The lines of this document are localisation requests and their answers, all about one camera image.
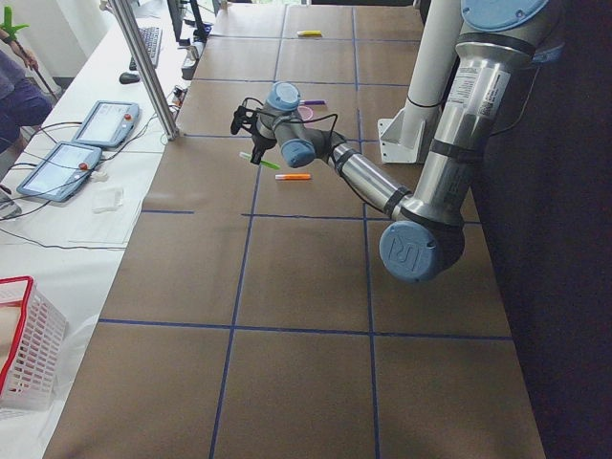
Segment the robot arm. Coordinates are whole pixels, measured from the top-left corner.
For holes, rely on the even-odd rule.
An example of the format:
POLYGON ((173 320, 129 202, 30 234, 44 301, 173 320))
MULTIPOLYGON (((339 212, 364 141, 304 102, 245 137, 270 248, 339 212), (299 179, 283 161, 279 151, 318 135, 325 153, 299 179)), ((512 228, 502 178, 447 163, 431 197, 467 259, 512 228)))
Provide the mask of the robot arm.
POLYGON ((512 76, 556 59, 563 47, 562 1, 432 1, 404 108, 379 122, 382 160, 417 163, 408 189, 298 112, 300 93, 277 82, 256 108, 240 105, 232 133, 251 134, 250 160, 278 147, 287 165, 322 160, 391 221, 379 252, 396 278, 429 280, 465 247, 461 207, 512 76))

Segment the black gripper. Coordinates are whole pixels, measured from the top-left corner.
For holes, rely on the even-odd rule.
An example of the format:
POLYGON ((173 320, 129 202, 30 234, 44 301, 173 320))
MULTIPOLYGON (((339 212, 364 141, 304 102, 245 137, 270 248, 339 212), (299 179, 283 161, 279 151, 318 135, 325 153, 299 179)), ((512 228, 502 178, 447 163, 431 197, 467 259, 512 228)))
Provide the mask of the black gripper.
POLYGON ((250 162, 255 165, 262 164, 265 151, 276 146, 276 139, 269 139, 259 134, 252 134, 253 150, 251 152, 250 162))

